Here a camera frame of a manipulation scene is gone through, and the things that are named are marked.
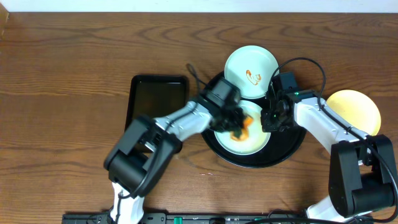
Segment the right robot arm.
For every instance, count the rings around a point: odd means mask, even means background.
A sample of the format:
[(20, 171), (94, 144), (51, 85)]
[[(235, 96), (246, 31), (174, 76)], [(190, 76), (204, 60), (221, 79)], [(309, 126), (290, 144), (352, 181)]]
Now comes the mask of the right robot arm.
[(391, 140), (358, 130), (329, 108), (313, 90), (268, 91), (262, 113), (265, 132), (301, 127), (330, 153), (328, 196), (295, 223), (388, 223), (368, 213), (397, 207), (397, 169)]

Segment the yellow plate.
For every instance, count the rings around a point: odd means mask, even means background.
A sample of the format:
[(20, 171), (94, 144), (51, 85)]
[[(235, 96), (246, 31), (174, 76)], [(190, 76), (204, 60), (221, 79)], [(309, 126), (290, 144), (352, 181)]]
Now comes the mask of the yellow plate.
[(365, 94), (355, 90), (340, 90), (332, 94), (326, 103), (355, 128), (372, 136), (378, 134), (381, 114), (373, 100)]

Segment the orange green scrub sponge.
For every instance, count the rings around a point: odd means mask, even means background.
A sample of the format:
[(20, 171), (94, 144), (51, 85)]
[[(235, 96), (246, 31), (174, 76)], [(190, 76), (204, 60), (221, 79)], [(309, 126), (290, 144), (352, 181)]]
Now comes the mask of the orange green scrub sponge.
[(230, 138), (234, 141), (245, 141), (249, 137), (248, 127), (253, 123), (252, 116), (247, 115), (243, 121), (243, 127), (230, 132)]

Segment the light blue plate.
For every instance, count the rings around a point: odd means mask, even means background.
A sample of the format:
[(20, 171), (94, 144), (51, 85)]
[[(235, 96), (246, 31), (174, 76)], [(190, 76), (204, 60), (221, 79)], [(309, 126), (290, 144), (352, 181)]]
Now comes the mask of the light blue plate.
[(247, 45), (228, 57), (224, 77), (240, 89), (242, 98), (264, 98), (271, 76), (278, 66), (276, 58), (267, 49)]
[(247, 128), (247, 132), (243, 132), (243, 139), (234, 139), (232, 132), (215, 132), (216, 140), (221, 147), (232, 154), (246, 156), (260, 151), (269, 141), (271, 134), (262, 131), (261, 126), (261, 110), (262, 108), (251, 102), (242, 100), (239, 106), (243, 109), (245, 115), (252, 118), (252, 122)]

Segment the light blue plate top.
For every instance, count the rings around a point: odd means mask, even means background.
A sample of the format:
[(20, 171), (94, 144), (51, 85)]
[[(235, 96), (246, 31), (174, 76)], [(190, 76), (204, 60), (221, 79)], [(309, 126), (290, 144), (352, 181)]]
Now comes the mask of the light blue plate top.
[(247, 45), (228, 57), (224, 77), (240, 89), (242, 98), (264, 98), (271, 76), (278, 66), (276, 58), (267, 49)]

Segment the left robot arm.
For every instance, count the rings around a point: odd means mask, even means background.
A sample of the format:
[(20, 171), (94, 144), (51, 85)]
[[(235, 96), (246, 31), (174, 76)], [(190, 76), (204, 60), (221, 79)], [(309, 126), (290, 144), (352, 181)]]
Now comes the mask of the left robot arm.
[(236, 102), (220, 108), (207, 100), (189, 101), (164, 117), (136, 118), (104, 160), (114, 189), (110, 221), (138, 223), (142, 219), (145, 196), (184, 140), (207, 129), (241, 136), (250, 119)]

